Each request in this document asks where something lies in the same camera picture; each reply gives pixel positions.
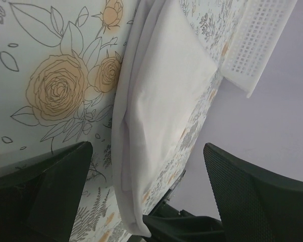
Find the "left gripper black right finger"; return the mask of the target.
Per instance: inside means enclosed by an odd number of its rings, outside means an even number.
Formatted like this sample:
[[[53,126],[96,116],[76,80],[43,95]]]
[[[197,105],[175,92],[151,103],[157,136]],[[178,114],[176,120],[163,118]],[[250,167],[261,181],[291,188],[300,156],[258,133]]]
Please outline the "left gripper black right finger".
[[[204,160],[227,241],[303,241],[303,181],[211,143]]]

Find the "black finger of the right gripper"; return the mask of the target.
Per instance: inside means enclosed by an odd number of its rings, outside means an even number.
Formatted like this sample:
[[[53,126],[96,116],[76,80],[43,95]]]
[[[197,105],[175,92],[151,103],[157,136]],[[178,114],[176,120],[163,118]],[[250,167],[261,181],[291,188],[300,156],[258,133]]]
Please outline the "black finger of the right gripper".
[[[149,215],[143,216],[151,232],[145,241],[208,242],[223,241],[224,228],[220,220],[208,216],[194,216],[178,211],[168,204],[159,204]]]

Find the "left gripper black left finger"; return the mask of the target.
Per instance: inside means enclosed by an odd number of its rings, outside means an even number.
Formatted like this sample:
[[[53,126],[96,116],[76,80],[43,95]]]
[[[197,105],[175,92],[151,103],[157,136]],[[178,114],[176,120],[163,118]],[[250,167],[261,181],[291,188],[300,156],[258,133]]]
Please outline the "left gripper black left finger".
[[[93,147],[80,142],[0,176],[0,241],[68,241]]]

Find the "white t shirt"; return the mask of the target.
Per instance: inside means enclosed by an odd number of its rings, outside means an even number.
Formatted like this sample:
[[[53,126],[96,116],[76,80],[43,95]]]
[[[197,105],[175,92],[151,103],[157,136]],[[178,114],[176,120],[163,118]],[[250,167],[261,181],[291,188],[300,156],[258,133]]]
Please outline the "white t shirt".
[[[179,1],[140,1],[121,67],[112,117],[113,186],[121,219],[149,237],[142,199],[174,153],[217,71]]]

